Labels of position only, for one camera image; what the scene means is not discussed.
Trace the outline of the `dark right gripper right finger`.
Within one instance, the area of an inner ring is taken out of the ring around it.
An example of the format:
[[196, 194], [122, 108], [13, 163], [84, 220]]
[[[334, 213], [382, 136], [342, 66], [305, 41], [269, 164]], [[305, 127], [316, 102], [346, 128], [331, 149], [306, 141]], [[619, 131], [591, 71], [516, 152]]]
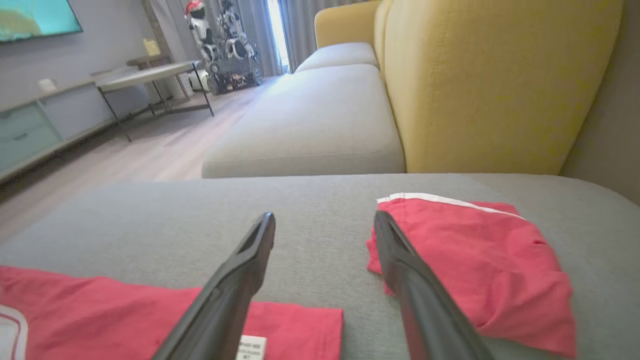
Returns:
[[423, 261], [393, 216], [377, 210], [375, 246], [396, 296], [412, 360], [491, 360], [489, 347]]

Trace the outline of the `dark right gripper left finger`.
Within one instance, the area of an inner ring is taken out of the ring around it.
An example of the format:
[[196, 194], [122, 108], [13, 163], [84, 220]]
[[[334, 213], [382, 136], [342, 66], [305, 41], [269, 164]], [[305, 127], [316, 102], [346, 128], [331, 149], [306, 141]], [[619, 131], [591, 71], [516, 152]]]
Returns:
[[261, 214], [153, 355], [155, 360], [234, 360], [253, 296], [274, 248], [275, 215]]

